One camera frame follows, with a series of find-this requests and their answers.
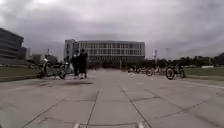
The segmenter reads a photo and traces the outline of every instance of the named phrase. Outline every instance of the parked bicycle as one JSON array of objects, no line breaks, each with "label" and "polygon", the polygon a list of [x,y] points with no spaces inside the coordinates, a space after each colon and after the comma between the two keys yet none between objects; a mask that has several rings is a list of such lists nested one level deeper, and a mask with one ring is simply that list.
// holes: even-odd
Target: parked bicycle
[{"label": "parked bicycle", "polygon": [[140,70],[139,69],[133,69],[133,68],[131,68],[131,69],[128,70],[128,73],[139,74],[140,73]]},{"label": "parked bicycle", "polygon": [[40,71],[37,73],[37,78],[42,79],[45,76],[47,76],[47,67],[48,67],[48,65],[49,65],[49,60],[45,58],[44,59],[44,64],[40,68]]},{"label": "parked bicycle", "polygon": [[67,69],[68,69],[68,63],[66,62],[65,64],[60,66],[59,71],[53,73],[54,79],[56,79],[57,76],[60,79],[65,79],[67,76]]},{"label": "parked bicycle", "polygon": [[179,76],[180,78],[186,77],[183,67],[180,64],[177,64],[176,66],[172,65],[167,66],[166,68],[167,79],[173,80],[176,76]]},{"label": "parked bicycle", "polygon": [[147,76],[152,76],[152,75],[163,76],[164,74],[165,74],[164,69],[160,67],[157,67],[156,69],[155,68],[148,69],[146,72]]}]

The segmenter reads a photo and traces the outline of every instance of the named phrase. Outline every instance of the sky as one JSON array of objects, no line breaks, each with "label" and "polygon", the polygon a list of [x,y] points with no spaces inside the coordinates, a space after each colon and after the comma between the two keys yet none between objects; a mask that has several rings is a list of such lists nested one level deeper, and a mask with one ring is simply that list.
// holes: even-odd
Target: sky
[{"label": "sky", "polygon": [[0,27],[32,53],[63,58],[64,41],[144,41],[146,57],[224,52],[224,0],[0,0]]}]

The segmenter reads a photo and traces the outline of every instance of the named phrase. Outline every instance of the person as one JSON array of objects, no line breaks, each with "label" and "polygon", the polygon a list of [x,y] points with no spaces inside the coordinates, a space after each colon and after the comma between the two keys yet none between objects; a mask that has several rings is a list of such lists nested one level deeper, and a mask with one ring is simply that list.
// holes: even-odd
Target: person
[{"label": "person", "polygon": [[76,50],[74,56],[71,59],[72,66],[74,68],[74,76],[79,76],[79,50]]},{"label": "person", "polygon": [[79,55],[79,71],[81,74],[81,79],[83,79],[83,75],[85,75],[85,78],[87,77],[87,57],[88,54],[85,52],[84,49],[81,49],[80,55]]},{"label": "person", "polygon": [[47,58],[44,58],[44,64],[43,64],[43,72],[45,75],[47,75],[47,66],[49,65],[49,60]]}]

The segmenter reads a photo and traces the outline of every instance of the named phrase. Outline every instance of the paved plaza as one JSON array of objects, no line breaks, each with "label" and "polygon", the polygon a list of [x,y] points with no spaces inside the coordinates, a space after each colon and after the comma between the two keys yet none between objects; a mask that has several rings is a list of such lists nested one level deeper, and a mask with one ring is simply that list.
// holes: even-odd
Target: paved plaza
[{"label": "paved plaza", "polygon": [[3,128],[224,128],[224,84],[112,70],[0,83]]}]

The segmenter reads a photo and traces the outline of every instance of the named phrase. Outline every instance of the building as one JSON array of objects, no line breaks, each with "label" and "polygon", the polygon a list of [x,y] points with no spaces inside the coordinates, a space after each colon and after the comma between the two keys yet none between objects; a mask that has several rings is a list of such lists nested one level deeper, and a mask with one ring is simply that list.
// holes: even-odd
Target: building
[{"label": "building", "polygon": [[74,39],[65,40],[64,58],[71,59],[75,51],[79,50],[79,44]]},{"label": "building", "polygon": [[44,59],[47,58],[51,64],[56,64],[58,62],[58,58],[49,54],[33,54],[32,59],[35,64],[43,64]]},{"label": "building", "polygon": [[85,49],[90,63],[135,63],[145,58],[145,43],[135,41],[65,41],[65,54],[71,58],[77,49]]},{"label": "building", "polygon": [[23,40],[23,37],[0,28],[0,59],[23,59]]},{"label": "building", "polygon": [[30,48],[26,48],[26,55],[25,55],[26,60],[31,60],[32,56],[30,53]]}]

